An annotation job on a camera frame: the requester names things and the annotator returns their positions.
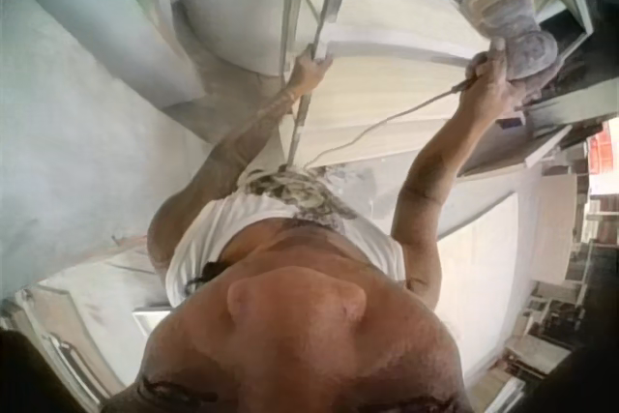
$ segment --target left hand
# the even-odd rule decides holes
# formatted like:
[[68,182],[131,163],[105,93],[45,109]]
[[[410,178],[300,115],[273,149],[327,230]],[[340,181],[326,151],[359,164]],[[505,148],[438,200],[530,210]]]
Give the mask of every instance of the left hand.
[[297,57],[286,87],[297,97],[309,94],[320,84],[332,63],[333,57],[330,56],[324,60],[312,60],[311,46],[308,45],[303,53]]

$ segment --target electrical cord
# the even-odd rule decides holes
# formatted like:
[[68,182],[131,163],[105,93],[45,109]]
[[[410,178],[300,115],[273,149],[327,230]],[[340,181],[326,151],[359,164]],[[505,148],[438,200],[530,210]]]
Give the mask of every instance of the electrical cord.
[[345,149],[346,147],[350,147],[351,145],[356,144],[367,133],[371,133],[376,128],[380,128],[384,124],[389,123],[390,121],[395,120],[395,119],[399,118],[400,116],[404,116],[404,115],[407,115],[409,113],[413,113],[413,112],[415,112],[417,110],[421,110],[422,108],[424,108],[425,106],[430,105],[431,103],[434,103],[434,102],[439,101],[439,100],[441,100],[441,99],[443,99],[443,98],[445,98],[447,96],[450,96],[452,94],[457,94],[458,92],[462,92],[462,91],[468,89],[468,87],[471,84],[473,84],[473,81],[474,81],[474,78],[472,78],[472,79],[465,79],[462,82],[460,82],[459,84],[456,84],[449,91],[445,91],[442,94],[439,94],[438,96],[432,97],[431,99],[429,99],[429,100],[427,100],[427,101],[425,101],[423,103],[420,103],[419,105],[413,106],[412,108],[408,108],[407,110],[401,111],[400,113],[396,113],[395,115],[388,116],[387,118],[385,118],[383,120],[380,120],[378,123],[374,123],[369,128],[365,128],[359,135],[357,135],[357,137],[352,139],[350,142],[346,142],[345,144],[340,145],[338,147],[334,147],[332,149],[327,149],[327,150],[325,150],[323,152],[320,152],[313,159],[311,159],[309,162],[307,162],[303,166],[303,168],[307,169],[309,165],[311,165],[312,163],[318,162],[318,160],[320,160],[322,157],[324,157],[327,154],[331,154],[333,152],[337,152],[338,150]]

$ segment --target forearm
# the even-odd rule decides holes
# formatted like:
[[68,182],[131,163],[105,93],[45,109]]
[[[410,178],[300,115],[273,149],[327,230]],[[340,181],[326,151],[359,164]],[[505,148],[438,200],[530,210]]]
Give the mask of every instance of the forearm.
[[460,108],[421,150],[403,190],[442,206],[457,173],[490,125]]
[[245,125],[226,135],[211,151],[193,177],[192,184],[207,186],[214,198],[234,191],[236,182],[250,162],[264,149],[281,118],[299,98],[291,87],[279,91]]

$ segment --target hair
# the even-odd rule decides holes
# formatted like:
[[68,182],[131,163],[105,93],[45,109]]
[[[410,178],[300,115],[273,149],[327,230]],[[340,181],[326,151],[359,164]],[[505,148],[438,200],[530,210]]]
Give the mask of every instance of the hair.
[[204,268],[202,268],[202,274],[200,276],[193,280],[187,281],[185,284],[185,296],[189,297],[193,294],[193,292],[199,289],[201,285],[213,280],[230,266],[232,265],[223,261],[209,261],[204,265]]

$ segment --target white cable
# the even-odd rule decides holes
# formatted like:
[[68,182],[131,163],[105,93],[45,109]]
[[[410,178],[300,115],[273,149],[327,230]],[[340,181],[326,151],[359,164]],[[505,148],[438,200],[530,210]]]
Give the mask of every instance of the white cable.
[[362,132],[361,132],[361,133],[360,133],[357,137],[355,137],[354,139],[352,139],[350,142],[347,142],[347,143],[345,143],[345,144],[343,144],[343,145],[340,145],[340,146],[338,146],[338,147],[334,147],[334,148],[332,148],[332,149],[327,149],[327,150],[325,150],[325,151],[323,151],[323,152],[320,152],[320,153],[319,153],[318,155],[316,155],[313,159],[311,159],[309,162],[307,162],[307,163],[303,166],[303,168],[304,168],[304,169],[307,169],[307,168],[308,168],[308,166],[309,166],[310,164],[317,162],[317,161],[318,161],[318,160],[320,160],[320,159],[321,159],[324,155],[331,154],[332,152],[336,152],[336,151],[338,151],[338,150],[345,149],[346,147],[350,147],[351,145],[356,144],[356,143],[357,143],[357,142],[358,142],[358,141],[359,141],[359,140],[360,140],[363,136],[365,136],[367,133],[369,133],[369,132],[371,132],[371,131],[375,130],[376,128],[379,128],[379,127],[383,126],[383,125],[384,125],[384,124],[386,124],[386,123],[389,123],[389,122],[390,122],[390,121],[392,121],[392,120],[395,120],[396,118],[399,118],[400,116],[404,116],[404,115],[407,115],[408,113],[412,113],[412,112],[414,112],[414,111],[420,110],[420,109],[422,109],[423,107],[425,107],[425,106],[427,106],[427,105],[430,105],[431,103],[434,103],[434,102],[436,102],[436,101],[438,101],[438,100],[440,100],[440,99],[443,99],[444,97],[449,96],[450,94],[454,94],[454,93],[456,93],[456,92],[459,92],[459,91],[461,90],[461,88],[460,88],[460,86],[461,86],[461,85],[462,85],[462,83],[460,83],[460,85],[458,85],[458,86],[454,86],[454,87],[453,87],[452,89],[450,89],[449,91],[446,91],[446,92],[444,92],[444,93],[442,93],[442,94],[439,94],[439,95],[438,95],[438,96],[436,96],[436,97],[432,97],[432,98],[431,98],[431,99],[429,99],[428,101],[425,101],[425,102],[423,102],[423,103],[420,103],[419,105],[417,105],[417,106],[413,106],[412,108],[409,108],[409,109],[407,109],[407,110],[401,111],[400,113],[396,113],[395,115],[391,115],[391,116],[389,116],[389,117],[385,118],[384,120],[380,120],[378,123],[374,123],[374,124],[373,124],[373,125],[371,125],[369,128],[365,128],[365,129],[364,129],[364,130],[363,130],[363,131],[362,131]]

